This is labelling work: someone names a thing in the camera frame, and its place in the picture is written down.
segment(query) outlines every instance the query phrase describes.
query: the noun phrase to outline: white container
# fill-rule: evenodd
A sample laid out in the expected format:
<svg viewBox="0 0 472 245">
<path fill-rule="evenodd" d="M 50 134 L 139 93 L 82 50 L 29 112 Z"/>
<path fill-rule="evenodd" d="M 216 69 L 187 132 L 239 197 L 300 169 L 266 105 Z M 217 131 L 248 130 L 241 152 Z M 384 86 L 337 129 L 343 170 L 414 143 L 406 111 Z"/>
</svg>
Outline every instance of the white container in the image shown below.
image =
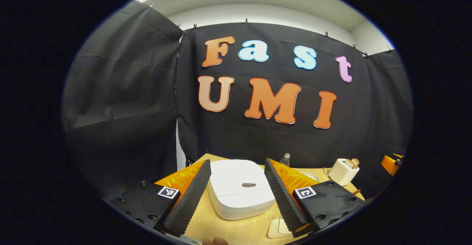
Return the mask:
<svg viewBox="0 0 472 245">
<path fill-rule="evenodd" d="M 210 163 L 208 193 L 216 213 L 226 220 L 260 215 L 275 204 L 264 170 L 247 160 L 220 160 Z M 243 183 L 255 186 L 243 187 Z"/>
<path fill-rule="evenodd" d="M 350 168 L 344 162 L 346 159 L 337 159 L 328 176 L 341 186 L 348 185 L 354 176 L 359 172 L 359 167 Z"/>
</svg>

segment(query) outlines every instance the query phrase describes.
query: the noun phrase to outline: white wall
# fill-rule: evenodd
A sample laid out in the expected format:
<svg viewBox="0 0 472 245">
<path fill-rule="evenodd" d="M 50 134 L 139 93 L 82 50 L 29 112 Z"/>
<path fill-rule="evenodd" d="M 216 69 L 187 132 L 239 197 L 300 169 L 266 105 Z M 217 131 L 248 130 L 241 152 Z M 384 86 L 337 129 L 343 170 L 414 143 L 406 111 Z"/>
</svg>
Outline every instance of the white wall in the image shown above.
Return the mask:
<svg viewBox="0 0 472 245">
<path fill-rule="evenodd" d="M 312 16 L 307 13 L 262 4 L 222 4 L 184 13 L 175 14 L 168 17 L 176 25 L 182 24 L 180 28 L 186 30 L 197 27 L 222 24 L 222 23 L 243 23 L 246 18 L 249 23 L 270 23 L 291 26 L 309 30 L 312 32 L 328 35 L 348 45 L 356 44 L 359 50 L 369 55 L 388 50 L 386 45 L 393 48 L 385 36 L 376 29 L 369 21 L 362 23 L 352 32 L 328 22 L 322 18 Z M 177 133 L 177 169 L 185 167 L 185 154 L 180 147 Z"/>
<path fill-rule="evenodd" d="M 387 51 L 387 46 L 389 46 L 391 49 L 394 49 L 388 38 L 386 38 L 383 33 L 369 21 L 365 21 L 355 28 L 351 33 L 354 38 L 356 48 L 362 52 L 367 51 L 367 54 L 369 55 Z"/>
</svg>

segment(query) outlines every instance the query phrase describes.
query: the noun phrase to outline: screw hole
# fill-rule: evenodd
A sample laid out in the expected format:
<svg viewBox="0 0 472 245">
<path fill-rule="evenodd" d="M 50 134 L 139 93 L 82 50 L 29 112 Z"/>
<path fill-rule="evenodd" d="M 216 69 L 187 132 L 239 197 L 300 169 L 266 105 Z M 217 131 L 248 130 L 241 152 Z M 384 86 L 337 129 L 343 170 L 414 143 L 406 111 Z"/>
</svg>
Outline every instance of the screw hole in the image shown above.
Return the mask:
<svg viewBox="0 0 472 245">
<path fill-rule="evenodd" d="M 148 213 L 148 218 L 150 218 L 152 220 L 157 220 L 157 216 L 153 213 Z"/>
<path fill-rule="evenodd" d="M 139 217 L 135 217 L 135 219 L 138 220 L 139 222 L 143 223 L 143 224 L 145 223 L 144 220 L 142 220 L 142 219 L 139 218 Z"/>
</svg>

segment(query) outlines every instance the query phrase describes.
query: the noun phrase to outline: black fabric backdrop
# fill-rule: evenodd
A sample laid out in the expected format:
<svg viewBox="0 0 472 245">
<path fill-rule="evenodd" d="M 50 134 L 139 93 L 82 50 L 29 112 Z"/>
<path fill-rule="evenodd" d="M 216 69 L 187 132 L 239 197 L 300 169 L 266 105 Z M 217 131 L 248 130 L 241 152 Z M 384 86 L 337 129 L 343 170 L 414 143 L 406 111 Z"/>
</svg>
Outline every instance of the black fabric backdrop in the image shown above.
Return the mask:
<svg viewBox="0 0 472 245">
<path fill-rule="evenodd" d="M 94 31 L 66 77 L 62 124 L 107 198 L 176 171 L 175 65 L 182 30 L 133 1 Z"/>
<path fill-rule="evenodd" d="M 202 67 L 206 41 L 233 36 L 222 63 Z M 241 60 L 243 42 L 262 40 L 268 45 L 266 62 Z M 317 66 L 297 68 L 293 48 L 313 48 Z M 335 58 L 347 57 L 353 80 L 341 80 Z M 225 110 L 215 113 L 198 102 L 202 75 L 214 77 L 210 100 L 219 100 L 218 77 L 235 79 Z M 283 84 L 301 86 L 295 105 L 294 124 L 265 117 L 245 117 L 253 91 L 253 77 L 269 81 L 274 95 Z M 291 153 L 295 168 L 331 167 L 338 158 L 358 158 L 361 171 L 353 181 L 364 196 L 371 197 L 390 180 L 381 166 L 385 154 L 403 154 L 413 120 L 413 105 L 406 72 L 398 53 L 379 53 L 364 57 L 359 50 L 325 35 L 287 26 L 263 23 L 229 23 L 186 30 L 177 62 L 177 103 L 179 140 L 188 159 L 195 161 L 205 153 L 229 159 L 249 159 L 263 164 L 265 158 L 279 160 Z M 333 92 L 329 129 L 313 126 L 320 111 L 320 91 Z"/>
</svg>

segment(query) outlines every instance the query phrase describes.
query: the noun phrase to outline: pink letter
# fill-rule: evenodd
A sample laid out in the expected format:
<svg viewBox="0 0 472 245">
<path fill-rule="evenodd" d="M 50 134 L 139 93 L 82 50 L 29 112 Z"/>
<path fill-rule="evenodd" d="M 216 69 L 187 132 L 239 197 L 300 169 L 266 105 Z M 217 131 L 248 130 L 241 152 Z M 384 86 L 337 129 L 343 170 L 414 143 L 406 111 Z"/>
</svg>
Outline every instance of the pink letter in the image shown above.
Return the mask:
<svg viewBox="0 0 472 245">
<path fill-rule="evenodd" d="M 341 75 L 341 79 L 346 83 L 352 82 L 352 76 L 347 73 L 347 68 L 351 68 L 351 64 L 347 62 L 346 57 L 337 57 L 336 61 L 339 62 L 339 74 Z"/>
</svg>

